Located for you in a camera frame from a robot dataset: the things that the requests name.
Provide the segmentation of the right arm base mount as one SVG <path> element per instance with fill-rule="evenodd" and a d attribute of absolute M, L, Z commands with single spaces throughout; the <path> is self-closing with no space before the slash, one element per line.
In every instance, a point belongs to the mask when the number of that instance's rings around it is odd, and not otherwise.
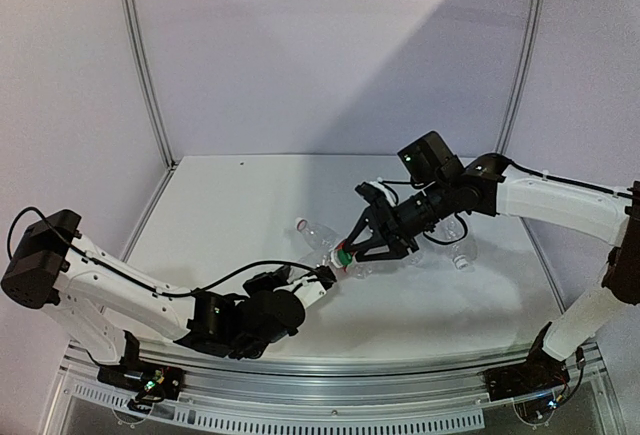
<path fill-rule="evenodd" d="M 575 362 L 579 376 L 574 387 L 565 361 L 558 361 L 543 351 L 544 337 L 551 323 L 538 333 L 523 362 L 489 368 L 480 377 L 491 401 L 513 398 L 513 409 L 519 420 L 530 426 L 549 421 L 556 410 L 578 391 L 584 377 L 586 359 L 579 346 Z"/>

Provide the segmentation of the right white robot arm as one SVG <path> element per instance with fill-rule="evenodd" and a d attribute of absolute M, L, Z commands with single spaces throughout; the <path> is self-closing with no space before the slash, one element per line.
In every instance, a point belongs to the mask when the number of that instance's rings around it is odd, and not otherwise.
<path fill-rule="evenodd" d="M 399 260 L 417 251 L 416 238 L 461 212 L 514 216 L 568 228 L 611 246 L 600 284 L 583 293 L 543 331 L 537 353 L 517 370 L 517 382 L 537 391 L 556 364 L 619 311 L 639 302 L 639 187 L 626 191 L 545 175 L 498 153 L 463 165 L 431 131 L 399 151 L 417 192 L 395 203 L 371 183 L 357 186 L 368 206 L 343 243 L 359 262 Z"/>

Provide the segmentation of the green bottle cap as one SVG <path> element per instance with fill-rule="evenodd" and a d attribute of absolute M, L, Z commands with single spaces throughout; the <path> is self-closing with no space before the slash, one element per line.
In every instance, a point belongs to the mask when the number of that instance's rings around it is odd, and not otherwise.
<path fill-rule="evenodd" d="M 350 253 L 345 252 L 342 248 L 337 248 L 332 253 L 332 260 L 336 266 L 346 268 L 352 263 L 353 257 Z"/>

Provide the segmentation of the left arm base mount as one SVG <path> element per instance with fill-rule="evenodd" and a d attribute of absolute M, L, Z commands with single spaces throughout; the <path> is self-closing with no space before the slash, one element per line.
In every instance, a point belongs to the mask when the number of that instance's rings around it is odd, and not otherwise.
<path fill-rule="evenodd" d="M 97 380 L 133 392 L 127 402 L 127 409 L 133 412 L 149 414 L 155 404 L 177 401 L 184 384 L 184 370 L 140 359 L 140 343 L 128 331 L 124 331 L 124 340 L 124 354 L 115 365 L 96 362 Z"/>

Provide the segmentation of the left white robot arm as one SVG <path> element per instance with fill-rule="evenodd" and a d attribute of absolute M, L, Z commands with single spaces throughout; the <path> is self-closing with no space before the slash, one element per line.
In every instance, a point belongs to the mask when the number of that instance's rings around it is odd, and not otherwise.
<path fill-rule="evenodd" d="M 79 230 L 68 209 L 37 221 L 19 243 L 6 244 L 9 264 L 2 291 L 15 303 L 43 310 L 109 367 L 128 389 L 148 381 L 148 367 L 127 349 L 136 338 L 112 325 L 102 307 L 125 315 L 179 346 L 228 359 L 257 359 L 295 336 L 306 311 L 335 284 L 325 263 L 263 260 L 208 285 L 184 288 L 161 282 L 112 257 Z"/>

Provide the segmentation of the red label water bottle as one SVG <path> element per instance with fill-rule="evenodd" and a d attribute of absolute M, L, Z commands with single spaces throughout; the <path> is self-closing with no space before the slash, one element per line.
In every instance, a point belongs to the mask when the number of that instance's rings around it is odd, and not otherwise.
<path fill-rule="evenodd" d="M 333 229 L 308 219 L 298 217 L 295 229 L 310 248 L 310 252 L 298 262 L 309 267 L 320 265 L 329 267 L 336 276 L 365 278 L 374 270 L 357 262 L 354 255 L 344 248 L 344 237 Z"/>

